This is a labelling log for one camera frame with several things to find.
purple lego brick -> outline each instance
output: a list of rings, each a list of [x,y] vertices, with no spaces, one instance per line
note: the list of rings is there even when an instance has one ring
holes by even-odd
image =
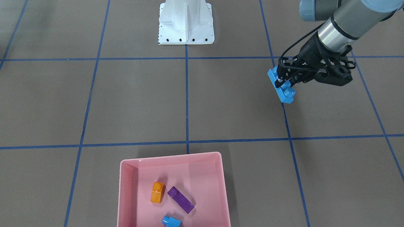
[[[172,187],[167,194],[173,198],[175,202],[178,203],[178,205],[183,208],[183,210],[189,214],[191,210],[194,208],[194,205],[187,199],[185,196],[178,191],[175,187]]]

floor tile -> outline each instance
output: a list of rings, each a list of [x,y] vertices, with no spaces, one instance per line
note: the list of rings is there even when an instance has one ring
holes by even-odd
[[[352,44],[355,55],[404,55],[404,12],[398,11],[390,19],[379,22]]]
[[[189,61],[189,137],[287,137],[268,59]]]
[[[189,45],[190,57],[269,56],[259,1],[209,0],[215,42]]]
[[[115,226],[124,159],[185,154],[185,145],[83,148],[68,226]]]
[[[2,0],[0,2],[0,57],[3,58],[8,43],[17,25],[25,0]]]
[[[274,56],[280,56],[294,42],[323,23],[323,21],[303,21],[299,15],[299,2],[295,0],[262,1]],[[306,40],[290,49],[286,56],[297,55]]]
[[[401,171],[404,171],[404,137],[389,137]]]
[[[5,62],[0,146],[78,144],[93,61]]]
[[[385,138],[293,145],[311,226],[401,226],[404,183]]]
[[[8,59],[97,56],[107,1],[29,1]]]
[[[62,226],[77,148],[0,150],[0,226]]]
[[[307,226],[288,141],[191,144],[219,151],[231,226]]]
[[[397,94],[404,82],[404,58],[357,61],[386,133],[404,133],[404,104]]]
[[[312,80],[297,84],[295,100],[285,104],[292,137],[382,134],[358,70],[343,87]]]
[[[184,45],[158,45],[163,2],[111,1],[101,57],[185,57]]]
[[[185,61],[100,61],[85,143],[183,141]]]

pink tray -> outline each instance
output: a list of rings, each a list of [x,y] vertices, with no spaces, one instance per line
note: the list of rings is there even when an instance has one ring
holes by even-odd
[[[155,181],[166,186],[160,204],[150,202]],[[195,205],[189,214],[167,195],[172,186]],[[121,162],[117,226],[164,227],[165,215],[182,221],[181,227],[230,227],[219,152]]]

blue tape line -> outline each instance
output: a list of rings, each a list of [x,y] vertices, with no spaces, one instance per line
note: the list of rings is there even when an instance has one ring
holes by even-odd
[[[102,57],[101,61],[117,61],[117,60],[184,60],[184,57]]]
[[[188,59],[269,59],[270,56],[245,56],[245,57],[188,57]]]
[[[186,141],[162,141],[162,142],[137,142],[137,143],[89,143],[82,147],[116,147],[116,146],[142,146],[142,145],[163,145],[163,144],[185,144]]]
[[[400,164],[398,163],[398,160],[397,160],[396,154],[394,153],[393,147],[391,146],[391,144],[390,144],[390,140],[389,140],[389,138],[388,138],[388,137],[386,137],[386,141],[387,141],[387,145],[389,146],[389,149],[390,149],[391,155],[393,156],[394,162],[396,163],[396,166],[397,166],[398,172],[399,172],[399,173],[400,173],[400,175],[401,175],[401,179],[402,179],[402,180],[403,180],[403,182],[404,182],[404,174],[403,174],[403,170],[401,169]]]
[[[25,12],[25,9],[27,8],[27,3],[28,3],[28,0],[25,0],[23,10],[21,11],[20,17],[18,18],[18,21],[17,21],[17,24],[16,24],[16,26],[14,28],[13,34],[11,35],[10,41],[8,42],[6,52],[4,52],[3,58],[1,60],[0,69],[3,67],[4,60],[7,57],[8,51],[10,50],[10,47],[11,47],[11,44],[12,44],[12,42],[14,40],[15,34],[17,33],[18,26],[20,25],[21,19],[23,18],[23,15],[24,15],[24,12]]]
[[[400,56],[400,55],[397,55],[397,56],[394,56],[394,55],[391,55],[391,56],[355,56],[355,58],[403,58],[403,57],[404,57],[404,55],[402,55],[402,56]]]
[[[354,138],[380,138],[385,135],[355,135],[355,136],[328,136],[328,137],[293,137],[292,140],[316,140],[316,139],[354,139]]]
[[[380,117],[379,117],[379,113],[378,113],[377,110],[376,110],[375,103],[373,102],[373,99],[372,99],[372,96],[370,95],[368,86],[366,85],[365,79],[363,78],[362,72],[360,71],[360,68],[359,68],[358,62],[356,61],[356,57],[355,57],[355,55],[354,55],[354,52],[351,51],[351,53],[352,53],[353,60],[354,60],[355,63],[356,63],[356,68],[358,69],[359,76],[360,76],[360,78],[361,78],[361,80],[362,80],[363,86],[365,87],[365,90],[366,90],[366,93],[368,94],[370,103],[372,104],[372,107],[373,107],[373,110],[374,110],[374,112],[375,112],[375,114],[376,114],[377,120],[379,121],[379,125],[380,125],[380,127],[381,127],[381,130],[383,131],[383,134],[386,135],[386,131],[384,130],[384,126],[383,126],[383,124],[381,123],[381,120],[380,120]]]
[[[188,45],[185,45],[185,96],[185,128],[187,137],[187,154],[189,154]]]
[[[285,106],[284,106],[283,103],[281,103],[281,104],[282,104],[282,108],[283,108],[283,114],[284,114],[284,116],[285,116],[286,131],[288,132],[289,145],[290,145],[290,150],[292,151],[293,164],[295,165],[297,183],[299,184],[300,196],[301,196],[302,203],[303,203],[303,209],[304,209],[304,214],[305,214],[305,217],[306,217],[307,227],[310,227],[309,213],[307,212],[306,199],[304,198],[303,186],[302,186],[302,183],[301,183],[301,180],[300,180],[300,174],[299,174],[299,168],[298,168],[298,166],[297,166],[297,161],[296,161],[296,156],[295,156],[295,150],[294,150],[294,148],[293,148],[292,137],[290,136],[288,118],[287,118],[287,116],[286,116]]]
[[[354,55],[354,52],[353,52],[353,51],[351,51],[351,53],[352,53],[353,60],[354,60],[354,61],[355,61],[355,63],[356,63],[356,68],[358,69],[359,76],[360,76],[360,78],[361,78],[361,80],[362,80],[362,83],[363,83],[363,85],[364,85],[364,87],[365,87],[366,93],[368,94],[368,97],[369,97],[370,103],[372,104],[372,107],[373,107],[373,110],[374,110],[374,112],[375,112],[375,114],[376,114],[377,120],[379,121],[380,128],[381,128],[381,130],[383,131],[383,134],[384,134],[384,136],[385,136],[385,139],[386,139],[387,145],[389,146],[389,149],[390,149],[391,155],[393,156],[394,162],[396,163],[396,166],[397,166],[398,172],[399,172],[399,173],[400,173],[400,175],[401,175],[401,179],[402,179],[402,180],[403,180],[403,182],[404,182],[404,174],[403,174],[403,171],[402,171],[402,169],[401,169],[401,167],[400,167],[400,164],[399,164],[399,163],[398,163],[398,161],[397,161],[396,154],[394,153],[393,147],[392,147],[392,146],[391,146],[391,144],[390,144],[389,138],[388,138],[388,136],[387,136],[387,134],[386,134],[386,131],[385,131],[385,129],[384,129],[384,126],[383,126],[383,124],[382,124],[382,122],[381,122],[381,119],[380,119],[379,113],[377,112],[377,109],[376,109],[375,103],[373,102],[373,99],[372,99],[372,96],[370,95],[370,92],[369,92],[368,86],[366,85],[365,79],[364,79],[364,77],[363,77],[363,75],[362,75],[362,72],[360,71],[359,64],[358,64],[358,62],[356,61],[356,57],[355,57],[355,55]]]
[[[404,134],[387,134],[387,137],[404,137]]]
[[[74,186],[76,185],[76,177],[77,177],[78,165],[79,165],[79,162],[80,162],[80,156],[81,156],[81,147],[78,148],[77,158],[76,158],[76,165],[74,166],[73,181],[72,181],[72,186],[70,187],[70,194],[69,194],[69,201],[67,203],[65,223],[63,225],[64,227],[67,227],[67,222],[69,221],[70,208],[72,206]]]
[[[264,142],[264,141],[287,141],[288,138],[263,138],[263,139],[211,139],[191,140],[189,143],[237,143],[237,142]]]
[[[267,21],[265,20],[264,9],[262,8],[262,1],[261,1],[261,0],[259,0],[259,6],[261,7],[262,20],[263,20],[263,22],[264,22],[265,33],[266,33],[266,35],[267,35],[267,41],[268,41],[268,47],[269,47],[269,54],[271,55],[272,66],[275,67],[274,55],[272,54],[271,40],[269,39],[269,33],[268,33],[268,28],[267,28]]]
[[[83,144],[83,141],[84,141],[84,134],[85,134],[85,132],[86,132],[88,113],[89,113],[89,111],[90,111],[90,104],[91,104],[91,95],[92,95],[92,92],[93,92],[95,76],[96,76],[96,74],[97,74],[98,61],[99,61],[98,58],[100,57],[100,54],[101,54],[101,47],[102,47],[102,42],[103,42],[103,38],[104,38],[105,27],[106,27],[106,25],[107,25],[107,18],[108,18],[108,11],[109,11],[109,4],[110,4],[110,2],[111,2],[111,0],[108,0],[107,9],[106,9],[106,11],[105,11],[104,24],[103,24],[103,28],[102,28],[102,32],[101,32],[101,37],[100,37],[100,42],[99,42],[99,46],[98,46],[97,60],[95,61],[93,79],[92,79],[92,81],[91,81],[91,87],[90,87],[90,94],[88,95],[87,109],[86,109],[86,114],[85,114],[85,116],[84,116],[83,132],[82,132],[81,138],[80,138],[80,145]],[[76,184],[77,171],[78,171],[78,166],[79,166],[79,163],[80,163],[81,150],[82,150],[82,147],[80,146],[80,147],[78,148],[78,152],[77,152],[76,166],[75,166],[75,168],[74,168],[74,174],[73,174],[73,180],[72,180],[72,187],[71,187],[71,189],[70,189],[70,196],[69,196],[69,202],[68,202],[68,204],[67,204],[67,209],[66,209],[66,217],[65,217],[64,227],[67,227],[67,223],[68,223],[68,221],[69,221],[70,207],[71,207],[71,205],[72,205],[73,192],[74,192],[74,186],[75,186],[75,184]]]
[[[27,58],[27,59],[5,59],[4,61],[94,61],[97,58]]]
[[[267,35],[268,46],[269,46],[269,53],[271,54],[272,65],[273,65],[273,67],[275,67],[274,55],[273,55],[273,53],[272,53],[271,40],[269,39],[267,23],[266,23],[266,20],[265,20],[264,9],[263,9],[263,7],[262,7],[262,1],[261,1],[261,0],[259,0],[259,5],[260,5],[260,7],[261,7],[262,20],[263,20],[263,22],[264,22],[265,32],[266,32],[266,35]],[[295,150],[294,150],[294,148],[293,148],[293,142],[292,142],[292,138],[291,138],[291,136],[290,136],[288,118],[287,118],[287,116],[286,116],[286,110],[285,110],[284,104],[281,103],[281,105],[282,105],[283,113],[284,113],[284,117],[285,117],[285,126],[286,126],[286,131],[287,131],[287,133],[288,133],[288,140],[289,140],[290,150],[291,150],[291,152],[292,152],[293,163],[294,163],[294,165],[295,165],[296,177],[297,177],[297,182],[298,182],[298,184],[299,184],[300,196],[301,196],[302,203],[303,203],[303,209],[304,209],[304,213],[305,213],[305,217],[306,217],[307,227],[310,227],[309,214],[308,214],[308,212],[307,212],[306,200],[305,200],[305,198],[304,198],[303,187],[302,187],[301,180],[300,180],[299,168],[297,167],[296,156],[295,156]]]
[[[381,138],[381,137],[404,137],[404,134],[387,135],[355,135],[355,136],[328,136],[328,137],[292,137],[292,140],[322,140],[322,139],[354,139],[354,138]],[[213,139],[213,140],[191,140],[189,143],[232,143],[232,142],[260,142],[260,141],[287,141],[289,138],[258,138],[258,139]],[[37,146],[8,146],[0,147],[0,150],[17,149],[46,149],[46,148],[69,148],[69,147],[116,147],[116,146],[141,146],[141,145],[164,145],[164,144],[186,144],[184,141],[159,141],[159,142],[133,142],[133,143],[88,143],[88,144],[67,144],[67,145],[37,145]]]
[[[46,148],[69,148],[69,147],[80,147],[80,145],[67,144],[67,145],[38,145],[38,146],[8,146],[8,147],[0,147],[0,150],[46,149]]]
[[[188,57],[188,59],[278,59],[280,56],[245,56],[245,57]],[[403,56],[355,56],[355,58],[404,58]],[[27,58],[4,59],[3,61],[118,61],[118,60],[184,60],[184,57],[100,57],[100,58]]]

blue lego brick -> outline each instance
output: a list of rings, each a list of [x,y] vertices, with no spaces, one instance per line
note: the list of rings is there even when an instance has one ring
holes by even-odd
[[[268,71],[268,76],[271,79],[272,86],[275,88],[276,93],[278,94],[280,101],[283,102],[283,103],[290,104],[294,100],[293,96],[296,94],[296,91],[293,88],[290,87],[291,84],[290,84],[289,81],[286,81],[279,88],[277,88],[275,86],[275,81],[278,80],[278,74],[276,73],[277,68],[278,68],[278,66],[275,66],[274,69],[270,69]]]
[[[163,220],[161,221],[166,227],[179,227],[181,222],[175,218],[164,216]]]

